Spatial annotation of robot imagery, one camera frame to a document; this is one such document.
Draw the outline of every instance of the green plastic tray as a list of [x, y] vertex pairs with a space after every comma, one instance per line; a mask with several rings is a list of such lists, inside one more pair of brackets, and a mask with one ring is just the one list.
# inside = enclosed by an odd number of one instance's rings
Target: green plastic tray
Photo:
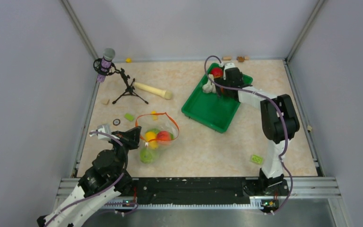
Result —
[[[219, 67], [217, 63], [212, 63], [208, 71], [214, 67]], [[229, 97], [218, 97], [217, 94], [202, 92], [202, 86], [206, 84], [208, 78], [202, 77], [193, 93], [181, 108], [181, 112], [187, 117], [211, 128], [220, 133], [224, 133], [229, 128], [240, 103]], [[245, 84], [252, 83], [252, 78], [243, 75]]]

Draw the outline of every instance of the red apple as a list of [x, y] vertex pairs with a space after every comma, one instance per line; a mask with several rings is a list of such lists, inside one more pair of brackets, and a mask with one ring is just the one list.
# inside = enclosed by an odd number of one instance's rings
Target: red apple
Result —
[[213, 68], [210, 72], [210, 74], [214, 75], [214, 78], [219, 78], [223, 76], [223, 71], [221, 68]]
[[157, 135], [156, 135], [156, 139], [158, 141], [159, 144], [162, 145], [169, 145], [170, 142], [172, 140], [172, 136], [168, 131], [160, 131]]

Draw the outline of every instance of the tripod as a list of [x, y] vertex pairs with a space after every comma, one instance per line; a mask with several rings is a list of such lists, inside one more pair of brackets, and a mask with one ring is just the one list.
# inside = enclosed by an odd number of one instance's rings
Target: tripod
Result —
[[[121, 70], [117, 70], [115, 68], [115, 73], [118, 73], [120, 74], [121, 78], [123, 79], [124, 83], [126, 84], [126, 89], [125, 91], [123, 92], [123, 94], [121, 94], [115, 101], [112, 102], [112, 104], [115, 104], [121, 97], [123, 96], [136, 96], [136, 97], [139, 97], [141, 98], [139, 95], [137, 95], [134, 90], [134, 82], [136, 81], [135, 78], [133, 78], [133, 81], [131, 83], [131, 85], [129, 85], [129, 82], [128, 82], [128, 79], [130, 79], [130, 76], [129, 75], [126, 75], [124, 73], [124, 69], [123, 68], [120, 68]], [[141, 100], [143, 100], [146, 104], [148, 104], [148, 102], [146, 100], [144, 100], [143, 98], [141, 98]]]

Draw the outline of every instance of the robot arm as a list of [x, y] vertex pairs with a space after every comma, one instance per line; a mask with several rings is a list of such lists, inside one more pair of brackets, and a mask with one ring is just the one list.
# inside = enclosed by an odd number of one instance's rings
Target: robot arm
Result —
[[291, 97], [286, 94], [277, 96], [258, 90], [250, 84], [244, 84], [242, 73], [232, 62], [225, 64], [223, 77], [215, 79], [215, 82], [223, 86], [250, 91], [236, 91], [216, 87], [216, 92], [219, 96], [232, 97], [240, 103], [249, 104], [261, 111], [262, 130], [268, 139], [268, 153], [260, 169], [259, 179], [263, 188], [282, 182], [284, 177], [283, 168], [279, 159], [279, 155], [282, 154], [285, 148], [285, 135], [282, 123], [275, 107], [267, 99], [256, 94], [272, 99], [279, 106], [287, 127], [288, 142], [290, 142], [300, 128]]
[[110, 132], [109, 125], [98, 126], [92, 133], [113, 144], [101, 151], [86, 170], [68, 198], [51, 214], [37, 219], [39, 227], [81, 227], [104, 204], [131, 189], [132, 178], [126, 171], [127, 154], [137, 149], [141, 127], [126, 132]]

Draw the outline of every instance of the purple microphone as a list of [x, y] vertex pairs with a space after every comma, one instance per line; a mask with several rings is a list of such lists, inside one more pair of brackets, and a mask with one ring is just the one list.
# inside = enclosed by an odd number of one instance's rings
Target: purple microphone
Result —
[[115, 72], [111, 71], [114, 67], [112, 59], [115, 57], [115, 50], [112, 48], [105, 48], [103, 58], [98, 58], [94, 61], [94, 69], [98, 72], [97, 81], [102, 83], [106, 76], [110, 76]]

